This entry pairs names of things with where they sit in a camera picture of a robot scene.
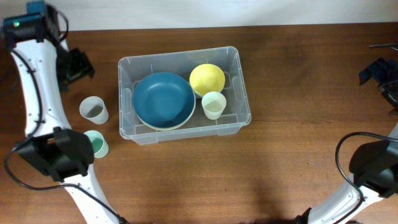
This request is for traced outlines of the yellow small bowl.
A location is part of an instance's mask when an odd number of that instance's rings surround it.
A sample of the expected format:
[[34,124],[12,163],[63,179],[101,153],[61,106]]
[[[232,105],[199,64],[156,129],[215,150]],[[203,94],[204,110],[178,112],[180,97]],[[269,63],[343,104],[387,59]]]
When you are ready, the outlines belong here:
[[210,63],[195,67],[189,77],[190,86],[200,97],[212,91],[221,92],[225,81],[226,78],[222,69]]

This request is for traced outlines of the grey cup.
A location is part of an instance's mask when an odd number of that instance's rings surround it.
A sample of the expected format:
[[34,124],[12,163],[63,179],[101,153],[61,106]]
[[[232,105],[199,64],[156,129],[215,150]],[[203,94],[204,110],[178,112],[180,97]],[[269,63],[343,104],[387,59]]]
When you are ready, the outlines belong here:
[[85,98],[80,103],[80,114],[94,124],[104,124],[109,118],[109,113],[104,101],[97,96]]

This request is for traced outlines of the cream large bowl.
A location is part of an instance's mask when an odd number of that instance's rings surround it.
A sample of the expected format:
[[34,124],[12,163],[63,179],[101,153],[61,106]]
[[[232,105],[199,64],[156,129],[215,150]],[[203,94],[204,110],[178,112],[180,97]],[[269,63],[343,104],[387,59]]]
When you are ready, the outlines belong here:
[[190,115],[188,116],[188,118],[187,118],[185,121],[183,121],[182,123],[180,123],[180,124],[178,124],[178,125],[176,125],[176,126],[172,126],[171,128],[157,128],[157,127],[151,126],[151,125],[149,125],[148,123],[146,123],[145,121],[143,121],[138,115],[137,115],[137,117],[139,118],[139,120],[140,120],[144,125],[148,126],[149,128],[152,128],[152,129],[157,130],[157,131],[171,131],[171,130],[174,130],[174,129],[181,128],[183,125],[185,125],[185,124],[190,120],[190,118],[193,116],[193,114],[194,114],[194,112],[195,112],[195,108],[196,108],[196,102],[194,103],[192,112],[190,113]]

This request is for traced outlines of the cream white cup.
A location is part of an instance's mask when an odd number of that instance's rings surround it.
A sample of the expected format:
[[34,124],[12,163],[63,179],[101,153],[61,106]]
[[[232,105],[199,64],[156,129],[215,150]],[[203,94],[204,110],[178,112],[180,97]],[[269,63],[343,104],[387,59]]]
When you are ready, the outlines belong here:
[[202,98],[201,105],[205,116],[208,119],[216,120],[226,108],[226,98],[220,92],[211,91]]

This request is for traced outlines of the dark blue large bowl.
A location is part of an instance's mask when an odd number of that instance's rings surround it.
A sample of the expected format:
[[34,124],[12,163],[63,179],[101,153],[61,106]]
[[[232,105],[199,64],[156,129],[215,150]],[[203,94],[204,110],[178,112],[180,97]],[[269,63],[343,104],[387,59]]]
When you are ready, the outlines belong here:
[[179,128],[196,107],[190,84],[169,72],[153,73],[142,79],[134,90],[132,102],[138,118],[158,130]]

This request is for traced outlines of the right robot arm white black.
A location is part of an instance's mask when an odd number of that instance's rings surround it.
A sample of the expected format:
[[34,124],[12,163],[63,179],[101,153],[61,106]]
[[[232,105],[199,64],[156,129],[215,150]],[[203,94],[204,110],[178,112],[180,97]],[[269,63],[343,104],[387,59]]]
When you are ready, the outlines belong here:
[[[349,175],[340,164],[343,143],[354,136],[376,138],[357,148],[349,163]],[[397,193],[397,127],[389,136],[369,132],[349,133],[335,150],[335,163],[345,182],[327,200],[295,218],[295,223],[348,223],[367,206]]]

